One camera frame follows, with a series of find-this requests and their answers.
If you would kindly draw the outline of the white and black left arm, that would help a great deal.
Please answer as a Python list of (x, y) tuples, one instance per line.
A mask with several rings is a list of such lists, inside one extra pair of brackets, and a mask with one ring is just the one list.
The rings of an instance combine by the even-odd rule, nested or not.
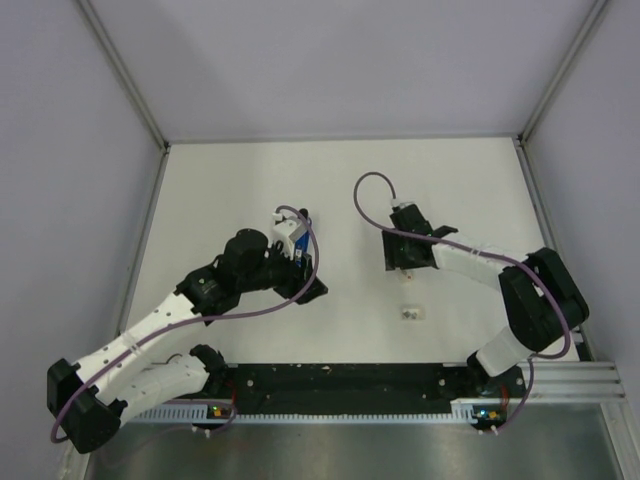
[[(243, 229), (222, 254), (190, 272), (146, 317), (95, 352), (47, 371), (50, 440), (93, 452), (126, 423), (178, 397), (216, 396), (226, 387), (222, 355), (197, 340), (222, 320), (253, 319), (327, 294), (317, 276), (319, 252), (299, 251), (296, 235), (317, 241), (307, 223), (285, 220), (272, 240)], [(178, 360), (177, 346), (195, 344)]]

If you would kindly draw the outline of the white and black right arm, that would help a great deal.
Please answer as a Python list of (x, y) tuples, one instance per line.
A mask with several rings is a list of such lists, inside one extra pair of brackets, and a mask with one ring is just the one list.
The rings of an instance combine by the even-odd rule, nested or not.
[(584, 296), (553, 249), (542, 247), (511, 263), (510, 254), (474, 245), (454, 227), (432, 227), (413, 203), (394, 200), (390, 220), (394, 231), (382, 232), (387, 271), (434, 268), (501, 294), (507, 325), (467, 359), (467, 384), (478, 395), (492, 394), (505, 372), (589, 317)]

